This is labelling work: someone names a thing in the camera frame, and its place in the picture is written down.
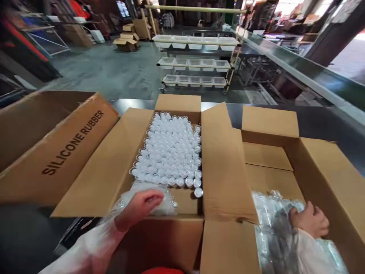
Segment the clothing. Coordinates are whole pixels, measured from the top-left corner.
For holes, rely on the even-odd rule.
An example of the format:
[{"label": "clothing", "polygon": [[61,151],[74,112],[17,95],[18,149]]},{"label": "clothing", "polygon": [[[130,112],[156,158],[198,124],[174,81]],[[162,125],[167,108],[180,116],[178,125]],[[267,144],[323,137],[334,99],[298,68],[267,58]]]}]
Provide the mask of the clothing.
[{"label": "clothing", "polygon": [[[112,254],[126,232],[119,232],[114,219],[97,226],[82,235],[65,254],[43,269],[40,274],[104,274]],[[300,274],[331,274],[325,254],[319,249],[316,240],[301,229],[296,229],[287,240],[290,252],[297,256]],[[174,269],[155,268],[146,274],[180,273]]]}]

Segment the hand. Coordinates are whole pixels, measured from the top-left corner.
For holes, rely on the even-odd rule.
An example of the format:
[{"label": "hand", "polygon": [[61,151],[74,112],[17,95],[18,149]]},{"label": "hand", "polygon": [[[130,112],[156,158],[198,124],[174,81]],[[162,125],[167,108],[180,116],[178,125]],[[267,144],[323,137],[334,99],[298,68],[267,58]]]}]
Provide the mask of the hand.
[{"label": "hand", "polygon": [[330,222],[319,207],[313,207],[311,202],[308,202],[305,210],[300,213],[293,207],[289,212],[289,220],[294,228],[304,230],[314,239],[328,234]]},{"label": "hand", "polygon": [[126,208],[115,218],[115,224],[119,231],[126,232],[135,225],[163,200],[163,193],[157,190],[146,190],[136,193]]}]

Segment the gray floor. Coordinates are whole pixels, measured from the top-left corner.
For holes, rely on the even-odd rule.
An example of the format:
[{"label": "gray floor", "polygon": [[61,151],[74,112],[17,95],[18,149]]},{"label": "gray floor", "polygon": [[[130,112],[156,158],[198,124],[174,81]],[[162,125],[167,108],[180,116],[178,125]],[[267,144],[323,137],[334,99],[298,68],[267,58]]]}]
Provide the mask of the gray floor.
[{"label": "gray floor", "polygon": [[[154,44],[140,42],[140,49],[129,53],[117,52],[115,48],[114,44],[107,42],[54,56],[52,63],[63,78],[50,82],[42,89],[98,91],[107,100],[156,99],[161,87],[156,63],[161,54]],[[201,95],[203,102],[266,104],[259,96],[251,95],[254,90],[244,91],[241,80],[234,76],[227,95],[223,95],[221,89],[178,87],[170,88],[166,93]]]}]

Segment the white plastic bin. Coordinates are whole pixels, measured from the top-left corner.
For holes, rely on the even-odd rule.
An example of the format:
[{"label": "white plastic bin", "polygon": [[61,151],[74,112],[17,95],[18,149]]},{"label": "white plastic bin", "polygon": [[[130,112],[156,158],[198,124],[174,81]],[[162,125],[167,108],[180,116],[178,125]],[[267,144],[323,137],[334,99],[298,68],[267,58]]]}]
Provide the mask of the white plastic bin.
[{"label": "white plastic bin", "polygon": [[172,63],[174,60],[175,60],[174,57],[162,57],[158,63],[163,69],[172,69],[173,68]]},{"label": "white plastic bin", "polygon": [[224,77],[213,77],[215,88],[224,88],[227,85]]},{"label": "white plastic bin", "polygon": [[166,42],[159,42],[159,41],[171,41],[171,35],[162,35],[162,34],[158,34],[155,37],[152,37],[152,40],[155,42],[156,47],[158,48],[168,48],[169,46],[171,46],[171,43],[166,43]]},{"label": "white plastic bin", "polygon": [[[198,65],[201,66],[202,65],[202,61],[201,59],[189,59],[187,61],[187,65]],[[197,67],[189,67],[189,70],[193,70],[193,71],[200,71],[200,68]]]},{"label": "white plastic bin", "polygon": [[[194,43],[202,43],[203,42],[203,38],[202,37],[194,37],[194,36],[189,36],[189,38],[187,39],[188,42],[194,42]],[[188,44],[189,49],[202,49],[202,44]]]},{"label": "white plastic bin", "polygon": [[173,48],[185,48],[187,44],[187,38],[188,36],[179,36],[179,35],[173,35],[171,38],[171,41],[177,41],[180,43],[172,43]]},{"label": "white plastic bin", "polygon": [[[175,58],[175,60],[172,64],[173,65],[184,65],[184,66],[186,66],[187,59],[185,59],[185,58]],[[175,70],[186,70],[186,67],[176,67],[176,66],[174,66],[174,69]]]},{"label": "white plastic bin", "polygon": [[219,45],[219,39],[218,37],[203,37],[203,42],[204,43],[213,43],[216,45],[205,45],[205,48],[208,50],[217,50]]},{"label": "white plastic bin", "polygon": [[177,82],[177,78],[178,78],[177,75],[167,74],[164,79],[165,85],[166,86],[175,86],[176,82]]},{"label": "white plastic bin", "polygon": [[219,67],[217,68],[218,72],[227,72],[230,68],[229,63],[227,60],[215,60],[215,66]]},{"label": "white plastic bin", "polygon": [[202,77],[202,85],[205,88],[211,88],[213,86],[213,77]]},{"label": "white plastic bin", "polygon": [[227,46],[221,46],[221,49],[224,51],[232,51],[238,45],[238,41],[236,40],[236,38],[233,37],[220,37],[219,43],[227,45]]},{"label": "white plastic bin", "polygon": [[214,71],[214,68],[205,68],[205,66],[214,66],[214,59],[202,59],[203,71]]},{"label": "white plastic bin", "polygon": [[202,84],[202,78],[200,76],[190,76],[189,84],[193,87],[199,87]]},{"label": "white plastic bin", "polygon": [[178,86],[187,86],[189,84],[189,76],[178,75]]}]

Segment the clear plastic bag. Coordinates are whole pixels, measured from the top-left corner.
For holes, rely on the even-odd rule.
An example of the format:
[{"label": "clear plastic bag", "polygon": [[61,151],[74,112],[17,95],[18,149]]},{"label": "clear plastic bag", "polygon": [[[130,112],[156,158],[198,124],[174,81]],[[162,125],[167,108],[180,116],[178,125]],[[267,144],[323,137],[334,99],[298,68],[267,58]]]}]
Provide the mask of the clear plastic bag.
[{"label": "clear plastic bag", "polygon": [[150,189],[159,190],[164,194],[162,203],[151,212],[151,215],[177,215],[176,208],[178,207],[178,204],[174,201],[174,197],[171,195],[167,185],[164,186],[149,182],[134,181],[131,189],[121,195],[118,201],[114,204],[113,208],[110,210],[109,214],[102,218],[98,225],[118,216],[129,204],[130,200],[132,200],[133,196],[137,192]]}]

